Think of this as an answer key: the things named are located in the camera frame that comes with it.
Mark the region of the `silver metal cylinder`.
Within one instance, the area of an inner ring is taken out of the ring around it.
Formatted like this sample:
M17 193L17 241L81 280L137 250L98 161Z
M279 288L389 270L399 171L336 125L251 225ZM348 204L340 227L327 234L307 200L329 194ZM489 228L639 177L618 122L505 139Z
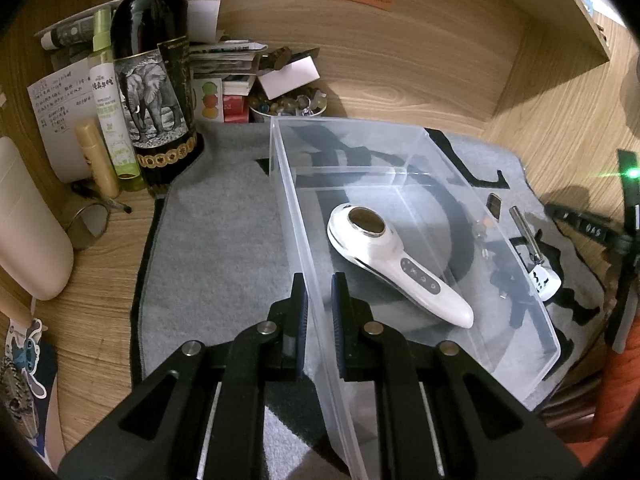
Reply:
M535 264L541 264L544 262L544 254L541 252L538 243L536 241L535 235L522 215L521 211L517 206L511 206L509 208L509 212L513 222L521 233L521 236L524 237L525 244L528 249L529 257L533 260Z

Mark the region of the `dark elephant label wine bottle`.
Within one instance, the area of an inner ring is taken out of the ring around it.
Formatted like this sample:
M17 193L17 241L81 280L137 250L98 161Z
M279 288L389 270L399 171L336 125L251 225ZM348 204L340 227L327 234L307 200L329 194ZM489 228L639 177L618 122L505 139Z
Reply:
M153 196L203 149L193 118L186 0L122 0L111 26L114 67L142 178Z

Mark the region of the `cartoon sticker card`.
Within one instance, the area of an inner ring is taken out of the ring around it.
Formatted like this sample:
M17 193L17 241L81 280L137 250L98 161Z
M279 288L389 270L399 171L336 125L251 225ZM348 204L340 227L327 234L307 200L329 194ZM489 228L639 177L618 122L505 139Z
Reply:
M58 359L42 341L47 327L34 318L29 327L12 323L1 358L1 405L10 421L53 472L65 454L58 414Z

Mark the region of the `small tan tube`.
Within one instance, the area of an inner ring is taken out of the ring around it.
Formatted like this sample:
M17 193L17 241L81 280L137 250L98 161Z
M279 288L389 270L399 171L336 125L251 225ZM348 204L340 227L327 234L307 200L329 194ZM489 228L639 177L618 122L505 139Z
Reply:
M108 198L119 196L119 182L96 120L81 119L75 126L75 134L99 191Z

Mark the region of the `green white spray bottle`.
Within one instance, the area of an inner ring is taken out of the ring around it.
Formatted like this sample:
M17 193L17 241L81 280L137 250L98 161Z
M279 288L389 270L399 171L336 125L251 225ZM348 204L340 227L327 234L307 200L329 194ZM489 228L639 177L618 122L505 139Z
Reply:
M89 78L103 140L120 187L127 192L145 187L126 118L122 110L111 40L112 10L107 6L93 14L92 55Z

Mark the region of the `grey felt mat black pattern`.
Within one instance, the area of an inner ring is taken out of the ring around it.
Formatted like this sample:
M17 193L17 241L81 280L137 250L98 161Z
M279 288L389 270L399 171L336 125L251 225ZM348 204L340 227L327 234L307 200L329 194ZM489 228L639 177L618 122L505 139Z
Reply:
M500 221L486 208L502 200ZM472 306L469 330L442 322L340 256L326 236L331 211L375 210L406 251ZM562 280L540 300L509 208L517 206ZM530 189L518 158L479 140L356 119L287 119L221 127L157 206L134 322L149 375L179 344L221 344L262 321L303 273L310 293L303 389L268 399L273 479L336 476L314 463L320 432L356 479L380 474L374 393L338 377L331 281L412 341L449 339L526 408L561 382L603 323L603 288Z

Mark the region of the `white handwritten note paper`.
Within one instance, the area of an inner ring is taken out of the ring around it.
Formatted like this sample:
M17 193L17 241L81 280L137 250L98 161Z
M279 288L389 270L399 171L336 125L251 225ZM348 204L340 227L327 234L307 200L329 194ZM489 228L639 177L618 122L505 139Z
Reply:
M31 84L28 96L50 165L63 183L91 177L75 125L96 114L89 62L70 64Z

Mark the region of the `black pen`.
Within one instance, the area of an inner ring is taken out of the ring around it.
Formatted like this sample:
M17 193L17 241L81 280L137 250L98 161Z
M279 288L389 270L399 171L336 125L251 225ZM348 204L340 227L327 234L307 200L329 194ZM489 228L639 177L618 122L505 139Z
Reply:
M92 200L98 200L99 202L104 203L104 205L110 207L113 210L121 211L125 214L132 213L132 208L129 205L119 202L118 200L114 200L114 198L107 197L99 191L96 191L91 186L85 185L82 182L72 183L70 185L70 189L73 193L82 198L91 198Z

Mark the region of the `white handheld massager device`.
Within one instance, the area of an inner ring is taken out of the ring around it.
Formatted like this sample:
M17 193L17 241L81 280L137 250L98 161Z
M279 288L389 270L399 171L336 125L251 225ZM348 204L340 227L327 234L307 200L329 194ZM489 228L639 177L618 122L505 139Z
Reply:
M338 205L330 213L326 235L344 259L390 283L418 307L465 330L473 326L469 303L411 257L395 227L376 211Z

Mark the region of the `white travel plug adapter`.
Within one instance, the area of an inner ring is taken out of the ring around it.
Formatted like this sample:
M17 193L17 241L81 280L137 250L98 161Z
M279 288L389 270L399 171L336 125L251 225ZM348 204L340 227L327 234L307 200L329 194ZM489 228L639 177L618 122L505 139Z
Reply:
M549 301L561 288L562 280L541 256L531 254L533 266L528 270L530 280L541 301Z

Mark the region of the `small dark rectangular item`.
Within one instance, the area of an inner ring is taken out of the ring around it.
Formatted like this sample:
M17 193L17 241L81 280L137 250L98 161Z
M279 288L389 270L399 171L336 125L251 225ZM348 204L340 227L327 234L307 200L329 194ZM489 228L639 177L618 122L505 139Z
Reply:
M499 222L501 216L502 200L496 193L489 193L486 200L486 208L494 219Z

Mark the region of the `stack of books and papers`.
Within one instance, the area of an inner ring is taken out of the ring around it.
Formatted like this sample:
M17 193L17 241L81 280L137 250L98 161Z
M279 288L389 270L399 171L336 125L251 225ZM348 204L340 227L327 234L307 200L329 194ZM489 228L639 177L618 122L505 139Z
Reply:
M252 40L224 40L190 47L191 84L194 78L222 80L223 122L248 122L247 98L256 80L260 57L267 50L266 44ZM200 127L216 124L195 122Z

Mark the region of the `white bowl of trinkets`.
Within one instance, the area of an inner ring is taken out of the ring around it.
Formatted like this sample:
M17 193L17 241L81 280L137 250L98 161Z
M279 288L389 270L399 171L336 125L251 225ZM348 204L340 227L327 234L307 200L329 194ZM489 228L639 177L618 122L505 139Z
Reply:
M320 117L328 106L328 95L317 88L285 93L268 100L264 94L250 96L248 109L254 122L270 122L273 117Z

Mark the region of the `fruit picture white box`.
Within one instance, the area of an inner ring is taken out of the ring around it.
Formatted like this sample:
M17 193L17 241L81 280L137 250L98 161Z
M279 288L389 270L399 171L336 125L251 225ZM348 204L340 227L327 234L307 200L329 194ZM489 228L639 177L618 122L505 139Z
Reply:
M201 124L224 121L222 104L222 80L220 78L194 78L194 117Z

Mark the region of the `clear glass cup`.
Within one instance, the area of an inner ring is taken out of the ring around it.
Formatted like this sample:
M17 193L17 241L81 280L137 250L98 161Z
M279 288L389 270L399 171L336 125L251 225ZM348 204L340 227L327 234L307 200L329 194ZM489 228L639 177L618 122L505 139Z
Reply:
M76 252L82 252L96 244L106 232L110 215L111 209L102 202L82 206L73 215L65 232Z

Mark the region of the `cream white plastic jug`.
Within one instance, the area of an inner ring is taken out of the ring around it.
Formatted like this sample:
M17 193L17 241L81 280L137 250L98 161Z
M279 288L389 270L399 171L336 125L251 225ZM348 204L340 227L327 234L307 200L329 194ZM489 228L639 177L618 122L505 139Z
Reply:
M1 266L38 300L58 296L74 266L70 238L7 136L1 139Z

